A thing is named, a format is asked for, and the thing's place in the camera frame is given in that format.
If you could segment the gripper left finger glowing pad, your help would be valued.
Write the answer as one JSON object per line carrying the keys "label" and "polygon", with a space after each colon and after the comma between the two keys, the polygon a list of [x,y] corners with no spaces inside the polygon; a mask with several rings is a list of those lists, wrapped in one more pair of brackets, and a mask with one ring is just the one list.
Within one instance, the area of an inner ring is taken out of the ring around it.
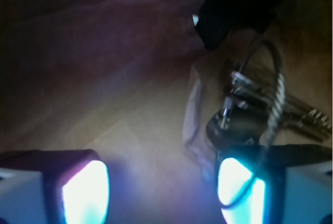
{"label": "gripper left finger glowing pad", "polygon": [[108,166],[94,150],[1,153],[1,223],[105,223]]}

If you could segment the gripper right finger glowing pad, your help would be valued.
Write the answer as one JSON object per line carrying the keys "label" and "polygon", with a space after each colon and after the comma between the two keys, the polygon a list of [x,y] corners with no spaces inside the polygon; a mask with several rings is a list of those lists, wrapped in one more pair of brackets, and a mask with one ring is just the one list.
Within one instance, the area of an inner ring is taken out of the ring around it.
{"label": "gripper right finger glowing pad", "polygon": [[332,223],[332,150],[315,144],[232,146],[216,158],[216,190],[225,223]]}

